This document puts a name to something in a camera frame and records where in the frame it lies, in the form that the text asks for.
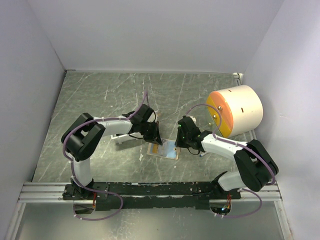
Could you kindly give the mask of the gold VIP card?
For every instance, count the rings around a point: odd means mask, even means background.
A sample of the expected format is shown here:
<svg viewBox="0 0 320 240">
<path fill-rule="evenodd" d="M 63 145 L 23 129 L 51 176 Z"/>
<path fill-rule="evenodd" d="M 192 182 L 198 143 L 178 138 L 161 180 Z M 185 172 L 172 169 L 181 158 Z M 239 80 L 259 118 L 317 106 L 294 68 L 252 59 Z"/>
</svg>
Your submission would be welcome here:
<svg viewBox="0 0 320 240">
<path fill-rule="evenodd" d="M 148 155 L 158 155 L 159 154 L 159 146 L 160 145 L 158 145 L 158 144 L 149 143 L 148 149 L 147 149 L 147 154 Z"/>
</svg>

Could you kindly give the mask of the beige card holder wallet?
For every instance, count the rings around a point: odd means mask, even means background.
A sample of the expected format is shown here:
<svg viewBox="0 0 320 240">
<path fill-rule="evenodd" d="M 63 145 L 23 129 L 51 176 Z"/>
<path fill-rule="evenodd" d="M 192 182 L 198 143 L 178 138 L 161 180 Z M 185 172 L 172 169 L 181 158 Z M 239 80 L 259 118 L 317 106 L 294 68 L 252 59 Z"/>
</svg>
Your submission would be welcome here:
<svg viewBox="0 0 320 240">
<path fill-rule="evenodd" d="M 162 145 L 149 143 L 147 154 L 171 160 L 178 160 L 180 148 L 175 145 L 174 140 L 162 139 Z"/>
</svg>

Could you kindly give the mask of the white diamond VIP card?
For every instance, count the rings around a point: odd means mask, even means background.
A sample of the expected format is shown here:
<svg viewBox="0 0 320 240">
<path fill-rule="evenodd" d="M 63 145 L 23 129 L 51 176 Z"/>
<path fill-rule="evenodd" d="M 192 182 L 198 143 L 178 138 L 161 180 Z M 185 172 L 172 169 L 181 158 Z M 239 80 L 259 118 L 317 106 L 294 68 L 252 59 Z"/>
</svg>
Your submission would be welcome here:
<svg viewBox="0 0 320 240">
<path fill-rule="evenodd" d="M 175 159 L 177 157 L 175 142 L 173 140 L 162 139 L 162 143 L 163 145 L 159 145 L 158 155 L 169 159 Z"/>
</svg>

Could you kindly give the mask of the white card tray box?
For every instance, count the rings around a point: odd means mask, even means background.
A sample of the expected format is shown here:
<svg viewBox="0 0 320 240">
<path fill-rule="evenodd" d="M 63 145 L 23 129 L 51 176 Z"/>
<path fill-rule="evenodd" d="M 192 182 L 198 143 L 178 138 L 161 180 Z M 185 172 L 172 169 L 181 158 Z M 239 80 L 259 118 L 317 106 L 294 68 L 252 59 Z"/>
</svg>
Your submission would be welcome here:
<svg viewBox="0 0 320 240">
<path fill-rule="evenodd" d="M 110 136 L 111 140 L 115 144 L 121 145 L 122 143 L 129 141 L 131 137 L 128 134 L 113 134 Z"/>
</svg>

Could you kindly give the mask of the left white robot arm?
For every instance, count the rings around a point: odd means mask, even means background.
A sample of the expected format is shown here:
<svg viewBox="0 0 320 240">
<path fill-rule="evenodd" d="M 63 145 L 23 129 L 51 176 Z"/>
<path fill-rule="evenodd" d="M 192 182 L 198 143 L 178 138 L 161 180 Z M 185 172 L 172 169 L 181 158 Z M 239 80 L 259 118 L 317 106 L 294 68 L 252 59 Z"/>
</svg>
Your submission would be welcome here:
<svg viewBox="0 0 320 240">
<path fill-rule="evenodd" d="M 93 117 L 82 113 L 62 135 L 62 152 L 72 165 L 71 185 L 75 195 L 89 199 L 94 192 L 90 157 L 101 138 L 119 135 L 129 139 L 140 138 L 147 143 L 162 145 L 156 112 L 148 105 L 117 117 Z"/>
</svg>

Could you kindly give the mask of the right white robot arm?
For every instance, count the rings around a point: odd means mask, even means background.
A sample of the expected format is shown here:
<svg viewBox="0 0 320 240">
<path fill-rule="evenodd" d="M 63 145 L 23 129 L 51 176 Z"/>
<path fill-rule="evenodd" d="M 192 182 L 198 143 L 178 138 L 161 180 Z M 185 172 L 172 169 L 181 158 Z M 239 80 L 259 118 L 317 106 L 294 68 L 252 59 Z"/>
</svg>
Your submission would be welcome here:
<svg viewBox="0 0 320 240">
<path fill-rule="evenodd" d="M 195 190 L 200 198 L 223 199 L 240 188 L 259 192 L 264 186 L 275 183 L 279 168 L 262 143 L 256 139 L 249 142 L 235 141 L 201 131 L 190 116 L 178 121 L 175 146 L 193 149 L 197 153 L 214 153 L 234 160 L 237 170 L 219 174 L 208 190 Z"/>
</svg>

